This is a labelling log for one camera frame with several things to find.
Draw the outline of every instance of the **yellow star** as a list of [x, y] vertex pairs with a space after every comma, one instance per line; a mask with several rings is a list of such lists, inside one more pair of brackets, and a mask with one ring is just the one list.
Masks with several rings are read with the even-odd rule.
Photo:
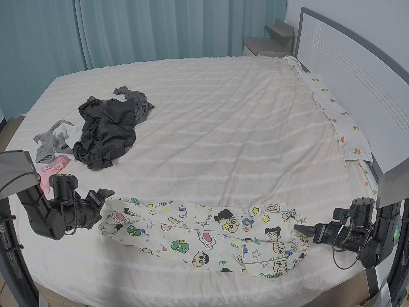
[[268, 217], [268, 215], [264, 215], [263, 222], [267, 224], [269, 220], [270, 218]]

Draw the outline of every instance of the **bed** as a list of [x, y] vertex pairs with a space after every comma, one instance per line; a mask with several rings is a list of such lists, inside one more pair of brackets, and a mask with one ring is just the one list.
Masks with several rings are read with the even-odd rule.
[[[307, 64], [308, 44], [297, 43], [297, 51]], [[353, 198], [376, 196], [376, 181], [359, 156], [345, 161], [333, 122], [295, 68], [284, 59], [266, 56], [221, 57], [66, 75], [57, 78], [29, 111], [8, 150], [28, 150], [34, 156], [34, 135], [59, 119], [82, 126], [79, 105], [90, 95], [110, 99], [115, 87], [126, 85], [144, 92], [156, 108], [136, 126], [134, 146], [113, 167], [91, 171], [70, 162], [64, 169], [79, 179], [82, 197], [102, 187], [152, 202], [166, 198], [234, 207], [254, 201], [288, 202], [308, 216], [311, 225], [328, 222], [335, 207], [348, 208]], [[331, 79], [325, 79], [329, 88]], [[296, 104], [309, 109], [300, 111]], [[350, 112], [365, 124], [359, 113]], [[381, 161], [383, 171], [389, 162]], [[340, 271], [329, 246], [312, 245], [308, 259], [285, 278], [197, 270], [153, 260], [135, 247], [102, 238], [97, 227], [58, 242], [36, 236], [18, 200], [10, 199], [10, 204], [34, 280], [94, 307], [302, 306], [363, 269], [356, 263]], [[347, 266], [354, 255], [343, 253], [337, 260]]]

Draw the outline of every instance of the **curtain fold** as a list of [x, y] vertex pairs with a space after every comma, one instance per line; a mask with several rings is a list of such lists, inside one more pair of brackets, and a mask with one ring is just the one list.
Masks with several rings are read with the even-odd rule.
[[287, 0], [0, 0], [0, 108], [27, 112], [58, 76], [136, 61], [240, 56]]

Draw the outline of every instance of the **pillowcase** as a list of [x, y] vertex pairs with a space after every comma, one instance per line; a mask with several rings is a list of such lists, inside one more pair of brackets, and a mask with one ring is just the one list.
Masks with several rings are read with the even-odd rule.
[[317, 74], [304, 72], [299, 61], [293, 56], [285, 56], [282, 59], [288, 62], [304, 79], [313, 93], [314, 100], [331, 121], [337, 133], [344, 159], [346, 161], [361, 159], [372, 163], [372, 153], [365, 135], [348, 111], [337, 102], [328, 86]]

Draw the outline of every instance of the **pink garment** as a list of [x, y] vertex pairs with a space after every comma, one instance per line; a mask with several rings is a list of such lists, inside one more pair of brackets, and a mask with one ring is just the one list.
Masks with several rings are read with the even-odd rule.
[[52, 162], [41, 167], [38, 173], [41, 175], [40, 187], [43, 189], [44, 193], [50, 192], [49, 178], [54, 174], [58, 174], [65, 166], [69, 163], [69, 159], [65, 156], [58, 156]]

